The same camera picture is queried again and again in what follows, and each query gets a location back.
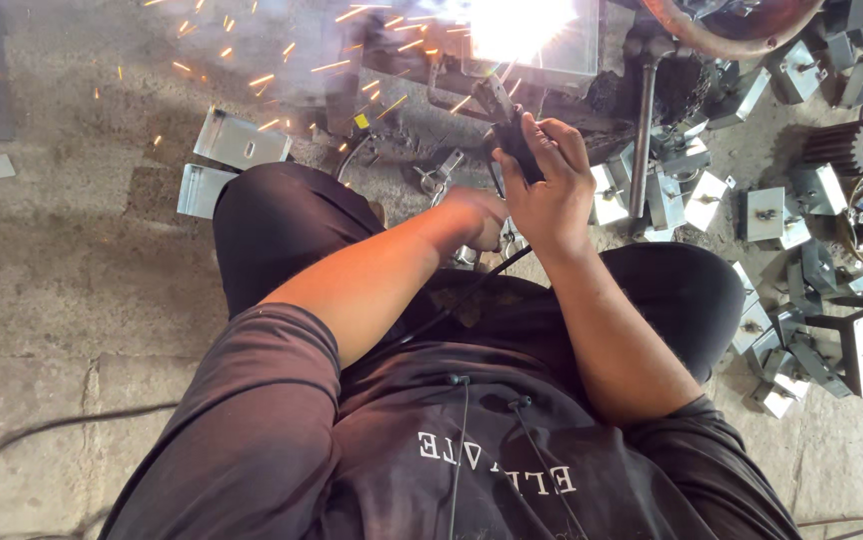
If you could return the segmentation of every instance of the metal rod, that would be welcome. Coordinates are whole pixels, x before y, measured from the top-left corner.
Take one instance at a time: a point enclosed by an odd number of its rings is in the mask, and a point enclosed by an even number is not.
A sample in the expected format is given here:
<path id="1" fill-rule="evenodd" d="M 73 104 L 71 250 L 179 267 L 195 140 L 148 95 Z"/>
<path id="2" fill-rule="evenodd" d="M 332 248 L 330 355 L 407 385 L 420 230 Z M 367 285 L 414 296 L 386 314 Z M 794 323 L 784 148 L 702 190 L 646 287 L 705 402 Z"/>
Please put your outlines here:
<path id="1" fill-rule="evenodd" d="M 631 166 L 631 188 L 628 191 L 628 213 L 631 217 L 645 215 L 645 175 L 649 168 L 649 144 L 657 70 L 657 58 L 647 59 L 641 67 L 641 110 L 638 113 L 638 132 L 635 134 L 635 153 Z"/>

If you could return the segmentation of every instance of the black pants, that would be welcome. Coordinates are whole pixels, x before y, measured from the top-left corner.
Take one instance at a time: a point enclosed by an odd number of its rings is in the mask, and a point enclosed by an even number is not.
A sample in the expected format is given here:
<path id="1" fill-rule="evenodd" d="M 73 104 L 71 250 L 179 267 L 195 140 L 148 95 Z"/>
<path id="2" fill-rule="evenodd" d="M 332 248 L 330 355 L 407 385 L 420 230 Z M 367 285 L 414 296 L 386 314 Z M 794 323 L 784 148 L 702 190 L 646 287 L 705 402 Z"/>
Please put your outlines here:
<path id="1" fill-rule="evenodd" d="M 321 171 L 288 162 L 253 167 L 228 182 L 213 227 L 229 318 L 330 253 L 384 230 L 365 197 Z M 605 251 L 601 259 L 695 379 L 707 381 L 742 316 L 745 290 L 734 270 L 711 251 L 680 243 L 629 245 Z M 461 270 L 436 275 L 459 287 L 479 276 Z M 573 387 L 579 380 L 575 355 L 555 293 L 517 277 L 500 276 L 496 283 L 523 290 L 528 298 L 484 314 L 471 328 L 449 320 L 419 339 L 525 353 Z M 420 291 L 382 343 L 437 312 Z"/>

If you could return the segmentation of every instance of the hand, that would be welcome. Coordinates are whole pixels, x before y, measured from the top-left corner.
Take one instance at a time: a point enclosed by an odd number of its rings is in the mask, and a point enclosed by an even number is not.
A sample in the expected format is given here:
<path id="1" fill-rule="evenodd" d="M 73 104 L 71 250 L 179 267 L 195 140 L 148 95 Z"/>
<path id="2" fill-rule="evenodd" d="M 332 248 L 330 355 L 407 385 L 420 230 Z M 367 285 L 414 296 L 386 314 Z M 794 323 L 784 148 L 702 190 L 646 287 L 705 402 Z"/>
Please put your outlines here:
<path id="1" fill-rule="evenodd" d="M 468 239 L 464 244 L 475 251 L 498 250 L 498 239 L 509 219 L 509 208 L 495 193 L 473 187 L 453 186 L 439 207 L 455 209 L 467 217 Z"/>
<path id="2" fill-rule="evenodd" d="M 595 177 L 582 134 L 554 118 L 535 123 L 521 116 L 521 131 L 545 181 L 525 182 L 518 160 L 497 148 L 508 209 L 518 231 L 544 257 L 574 258 L 590 249 L 588 216 L 595 202 Z"/>

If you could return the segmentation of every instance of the man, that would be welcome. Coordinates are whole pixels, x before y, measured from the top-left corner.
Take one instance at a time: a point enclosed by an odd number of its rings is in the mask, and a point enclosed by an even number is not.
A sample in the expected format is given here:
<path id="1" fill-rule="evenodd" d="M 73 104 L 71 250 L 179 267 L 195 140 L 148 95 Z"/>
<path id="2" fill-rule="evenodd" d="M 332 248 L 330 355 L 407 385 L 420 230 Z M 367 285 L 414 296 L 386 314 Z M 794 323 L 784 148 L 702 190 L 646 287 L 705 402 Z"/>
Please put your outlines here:
<path id="1" fill-rule="evenodd" d="M 737 275 L 684 244 L 595 252 L 581 135 L 521 129 L 545 181 L 497 150 L 507 209 L 457 188 L 383 230 L 297 164 L 229 182 L 231 322 L 103 536 L 798 538 L 699 386 L 737 328 Z M 494 249 L 508 212 L 553 290 L 388 350 L 436 314 L 438 266 Z"/>

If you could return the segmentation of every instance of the forearm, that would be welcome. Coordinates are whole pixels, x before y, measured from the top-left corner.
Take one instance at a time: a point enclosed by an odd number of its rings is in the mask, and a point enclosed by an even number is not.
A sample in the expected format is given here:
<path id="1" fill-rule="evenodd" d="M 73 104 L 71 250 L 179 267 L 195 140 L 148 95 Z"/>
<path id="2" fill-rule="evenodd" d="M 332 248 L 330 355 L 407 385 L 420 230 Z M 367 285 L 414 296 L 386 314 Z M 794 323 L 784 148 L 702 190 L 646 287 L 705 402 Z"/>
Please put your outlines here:
<path id="1" fill-rule="evenodd" d="M 321 319 L 348 367 L 385 335 L 442 258 L 479 232 L 477 222 L 460 203 L 439 204 L 319 260 L 261 303 L 292 304 Z"/>
<path id="2" fill-rule="evenodd" d="M 565 316 L 588 399 L 605 419 L 623 425 L 658 418 L 702 396 L 591 245 L 575 256 L 536 253 Z"/>

